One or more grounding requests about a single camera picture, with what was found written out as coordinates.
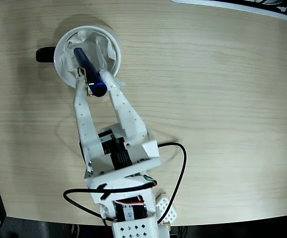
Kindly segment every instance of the black mug handle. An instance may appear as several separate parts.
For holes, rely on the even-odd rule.
[[[35,53],[36,61],[40,63],[53,63],[55,46],[42,47]]]

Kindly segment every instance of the wooden table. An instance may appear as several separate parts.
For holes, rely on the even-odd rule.
[[[120,37],[118,77],[159,142],[188,152],[175,225],[287,215],[287,21],[170,0],[0,0],[0,190],[11,217],[101,220],[62,193],[86,187],[74,90],[35,51],[68,30],[109,25]],[[115,122],[91,98],[98,129]],[[161,149],[151,171],[172,193],[182,153]],[[97,210],[87,195],[73,197]]]

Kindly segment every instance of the mug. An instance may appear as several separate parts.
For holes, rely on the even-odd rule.
[[[121,64],[121,47],[120,41],[114,31],[104,25],[87,25],[79,26],[63,35],[58,41],[55,47],[43,47],[36,51],[35,59],[41,63],[51,63],[54,62],[55,70],[58,73],[59,77],[69,86],[76,87],[76,78],[73,74],[66,71],[62,64],[62,55],[64,53],[64,48],[66,42],[77,32],[81,30],[92,30],[97,31],[105,35],[111,42],[116,52],[116,64],[111,70],[112,75],[115,77]]]

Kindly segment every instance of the dark floor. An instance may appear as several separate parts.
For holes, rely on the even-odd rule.
[[[0,238],[112,238],[109,228],[103,226],[72,226],[48,222],[6,218],[0,228]],[[178,227],[173,227],[173,234]],[[287,238],[287,216],[251,222],[219,225],[189,226],[185,238]]]

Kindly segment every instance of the marker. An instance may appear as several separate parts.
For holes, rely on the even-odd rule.
[[[96,97],[102,97],[107,92],[107,86],[101,79],[99,72],[95,69],[94,65],[89,61],[82,48],[75,48],[74,55],[77,59],[78,65],[85,69],[85,72],[81,70],[83,74],[86,74],[87,84],[93,95]]]

